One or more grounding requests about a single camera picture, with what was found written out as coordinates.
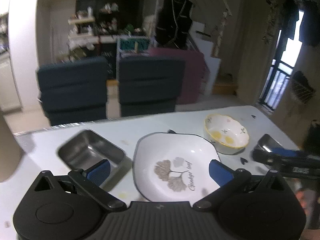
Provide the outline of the person's right hand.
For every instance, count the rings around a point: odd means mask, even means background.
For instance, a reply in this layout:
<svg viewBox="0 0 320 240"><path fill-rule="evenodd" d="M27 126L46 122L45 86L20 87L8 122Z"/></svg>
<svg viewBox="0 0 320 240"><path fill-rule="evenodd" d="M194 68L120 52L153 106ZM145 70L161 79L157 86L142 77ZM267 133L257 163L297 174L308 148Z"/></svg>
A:
<svg viewBox="0 0 320 240"><path fill-rule="evenodd" d="M296 192L296 197L306 215L306 229L319 229L319 192L301 188Z"/></svg>

